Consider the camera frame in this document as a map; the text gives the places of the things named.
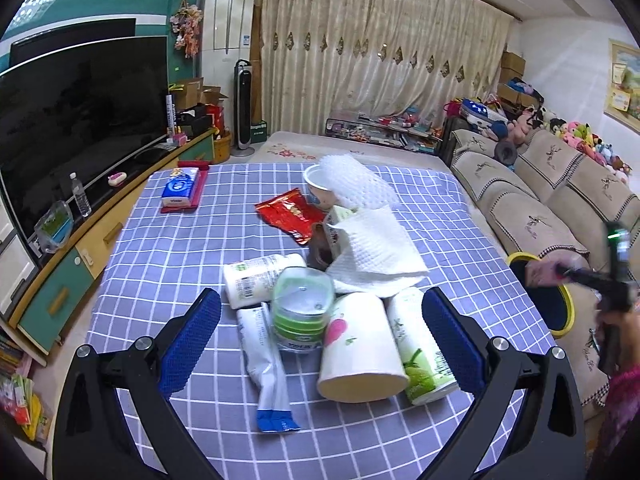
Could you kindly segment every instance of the air vent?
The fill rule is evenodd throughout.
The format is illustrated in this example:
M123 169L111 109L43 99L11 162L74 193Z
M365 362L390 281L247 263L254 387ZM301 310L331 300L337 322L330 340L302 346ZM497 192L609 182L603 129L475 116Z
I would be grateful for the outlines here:
M581 16L583 18L590 18L591 15L582 8L582 6L576 2L575 0L563 0L564 4L569 7L576 16Z

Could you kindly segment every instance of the tower fan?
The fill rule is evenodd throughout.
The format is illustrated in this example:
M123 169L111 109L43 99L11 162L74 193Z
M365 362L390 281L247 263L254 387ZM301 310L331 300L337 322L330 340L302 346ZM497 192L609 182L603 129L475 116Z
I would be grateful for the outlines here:
M240 59L234 72L234 146L233 156L249 156L254 153L251 144L251 63Z

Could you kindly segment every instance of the metal screw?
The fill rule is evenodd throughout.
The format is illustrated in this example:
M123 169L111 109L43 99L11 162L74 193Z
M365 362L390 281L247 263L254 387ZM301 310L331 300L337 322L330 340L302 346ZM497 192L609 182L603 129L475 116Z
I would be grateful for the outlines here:
M500 351L504 351L509 348L509 342L503 337L497 337L493 341L494 348Z
M556 359L564 359L564 350L562 350L559 346L554 346L551 349L551 355Z
M81 347L78 347L78 350L76 350L76 355L78 357L87 357L90 352L91 347L89 345L82 345Z
M138 350L149 350L151 348L153 341L150 337L148 336L142 336L138 339L136 339L136 349Z

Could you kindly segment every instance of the blue checkered tablecloth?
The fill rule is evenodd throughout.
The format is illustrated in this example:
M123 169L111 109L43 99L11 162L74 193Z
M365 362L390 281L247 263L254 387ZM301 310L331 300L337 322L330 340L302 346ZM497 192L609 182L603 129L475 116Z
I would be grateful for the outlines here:
M88 342L98 352L155 336L183 314L206 286L223 301L222 265L265 254L305 250L258 217L254 205L303 188L308 164L213 166L199 208L160 214L169 172L153 174L133 208L104 272ZM398 192L396 217L430 271L419 284L439 286L456 308L489 335L519 350L544 353L551 336L529 297L469 217L450 174L370 166ZM223 305L220 325L187 387L171 399L178 416L226 480L415 480L462 420L471 396L456 391L427 406L400 394L369 404L340 404L316 389L319 352L283 353L292 412L303 428L284 435L257 431L258 391L239 349L235 313ZM144 460L161 468L128 392L120 401ZM481 467L495 462L520 406L512 399Z

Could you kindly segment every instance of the white paper cup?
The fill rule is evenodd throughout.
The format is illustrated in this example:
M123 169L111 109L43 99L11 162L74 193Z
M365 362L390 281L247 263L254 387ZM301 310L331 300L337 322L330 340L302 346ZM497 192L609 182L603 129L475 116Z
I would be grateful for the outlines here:
M319 164L306 168L304 176L306 186L309 188L309 199L313 205L324 211L328 211L332 206L336 205L337 198L334 192L327 187L327 182Z
M400 393L408 383L380 298L354 292L337 300L324 333L320 395L372 402Z

